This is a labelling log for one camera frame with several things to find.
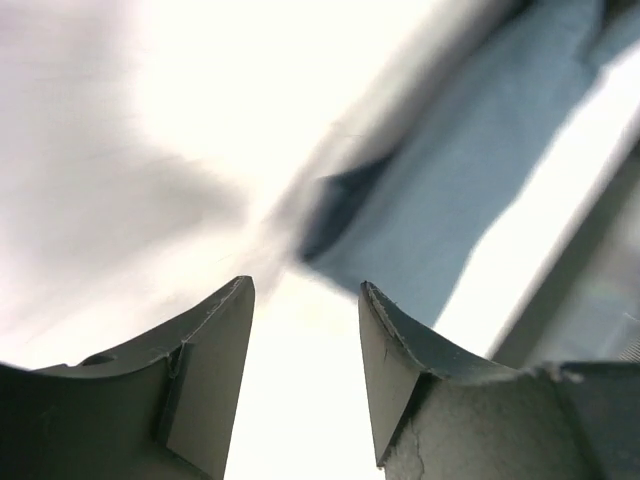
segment floor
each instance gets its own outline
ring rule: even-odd
[[[78,363],[251,274],[226,478],[381,478],[355,299],[264,232],[427,10],[1,0],[0,360]]]

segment blue fabric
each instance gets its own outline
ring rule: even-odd
[[[474,245],[518,195],[600,62],[630,43],[632,34],[612,32],[594,47],[603,7],[540,1],[497,34],[314,267],[352,290],[372,281],[432,326]]]

